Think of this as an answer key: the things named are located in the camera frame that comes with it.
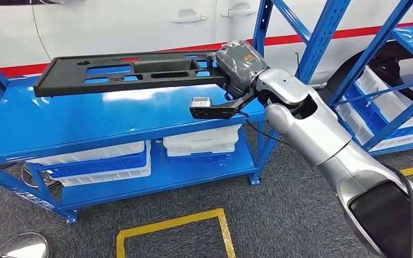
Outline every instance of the red stripe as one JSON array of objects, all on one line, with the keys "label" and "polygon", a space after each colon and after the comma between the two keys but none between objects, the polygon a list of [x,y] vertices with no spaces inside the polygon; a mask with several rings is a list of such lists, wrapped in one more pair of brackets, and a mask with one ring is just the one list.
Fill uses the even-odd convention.
[{"label": "red stripe", "polygon": [[[408,27],[413,26],[413,23],[401,23],[398,24],[397,27]],[[343,39],[343,38],[352,38],[352,37],[359,37],[359,36],[366,36],[366,35],[375,35],[380,26],[374,27],[364,27],[364,28],[352,28],[349,30],[340,30],[336,31],[333,34],[334,39]],[[265,46],[275,46],[275,45],[283,45],[283,44],[290,44],[290,43],[299,43],[302,42],[302,39],[298,35],[284,35],[284,36],[276,36],[276,37],[267,37],[265,38]],[[219,49],[225,42],[221,43],[214,43],[214,44],[207,44],[207,45],[199,45],[199,46],[190,46],[190,47],[179,47],[179,48],[171,48],[166,49],[163,51],[204,51],[204,50],[216,50]],[[14,77],[14,76],[21,76],[26,74],[38,74],[42,73],[44,69],[47,67],[47,63],[40,63],[40,64],[31,64],[28,66],[14,66],[14,67],[4,67],[0,68],[0,71],[4,74],[5,77]]]}]

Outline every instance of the lower shelf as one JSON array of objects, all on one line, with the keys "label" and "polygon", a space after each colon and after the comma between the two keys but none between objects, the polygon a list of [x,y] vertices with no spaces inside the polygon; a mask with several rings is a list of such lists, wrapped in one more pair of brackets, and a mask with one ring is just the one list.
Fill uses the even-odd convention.
[{"label": "lower shelf", "polygon": [[200,184],[257,170],[252,151],[240,129],[234,159],[220,163],[171,165],[162,142],[152,141],[151,175],[128,180],[64,187],[61,208],[72,210],[99,203]]},{"label": "lower shelf", "polygon": [[412,144],[400,145],[400,146],[387,148],[387,149],[375,150],[373,152],[369,152],[369,154],[371,156],[377,156],[377,155],[388,154],[388,153],[392,153],[392,152],[408,151],[410,149],[413,149],[413,143]]}]

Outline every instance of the car door handle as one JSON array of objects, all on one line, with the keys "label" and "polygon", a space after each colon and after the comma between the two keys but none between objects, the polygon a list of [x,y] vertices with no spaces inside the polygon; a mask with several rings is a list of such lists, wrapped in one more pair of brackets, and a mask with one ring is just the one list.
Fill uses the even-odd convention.
[{"label": "car door handle", "polygon": [[249,9],[244,9],[244,10],[228,9],[228,10],[222,11],[221,16],[222,17],[240,17],[240,16],[251,15],[255,12],[257,12],[257,9],[254,9],[254,8],[249,8]]},{"label": "car door handle", "polygon": [[205,13],[197,13],[194,9],[182,9],[178,15],[171,19],[172,23],[194,23],[208,19]]},{"label": "car door handle", "polygon": [[234,4],[232,8],[222,11],[220,14],[222,17],[240,17],[251,15],[255,12],[257,12],[257,9],[251,8],[248,2],[241,2]]}]

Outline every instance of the car door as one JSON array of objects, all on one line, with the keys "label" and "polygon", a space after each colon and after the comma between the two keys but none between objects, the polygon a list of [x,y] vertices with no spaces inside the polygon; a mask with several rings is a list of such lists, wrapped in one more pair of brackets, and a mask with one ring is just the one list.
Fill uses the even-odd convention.
[{"label": "car door", "polygon": [[0,1],[0,68],[16,75],[11,71],[14,67],[48,63],[49,59],[37,35],[32,6],[10,4],[15,1]]},{"label": "car door", "polygon": [[211,43],[214,0],[65,0],[34,15],[52,58],[145,52]]},{"label": "car door", "polygon": [[218,0],[215,42],[252,38],[259,4],[260,0]]}]

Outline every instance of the black cable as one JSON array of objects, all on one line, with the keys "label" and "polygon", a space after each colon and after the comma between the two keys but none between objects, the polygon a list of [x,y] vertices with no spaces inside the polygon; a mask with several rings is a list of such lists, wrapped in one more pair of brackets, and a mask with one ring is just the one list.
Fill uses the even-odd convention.
[{"label": "black cable", "polygon": [[265,132],[262,132],[261,130],[255,128],[255,126],[254,126],[253,124],[251,124],[251,122],[249,122],[249,120],[248,120],[249,115],[246,114],[245,112],[235,111],[235,113],[237,113],[237,114],[242,114],[243,116],[245,116],[245,117],[246,117],[245,122],[246,122],[250,127],[252,127],[252,129],[256,130],[257,132],[265,135],[266,137],[272,138],[273,140],[276,140],[276,141],[278,141],[278,142],[280,142],[280,143],[282,143],[282,144],[285,144],[285,145],[287,145],[287,146],[292,147],[292,145],[288,144],[287,142],[282,141],[282,140],[280,140],[280,139],[278,139],[278,138],[272,137],[272,136],[270,136],[269,134],[267,134],[267,133],[265,133]]},{"label": "black cable", "polygon": [[409,183],[409,180],[399,170],[384,163],[383,165],[386,166],[391,171],[393,171],[398,176],[398,178],[406,186],[406,189],[408,191],[409,204],[411,205],[411,223],[412,223],[411,225],[411,253],[409,257],[413,258],[413,190],[412,190],[411,184]]}]

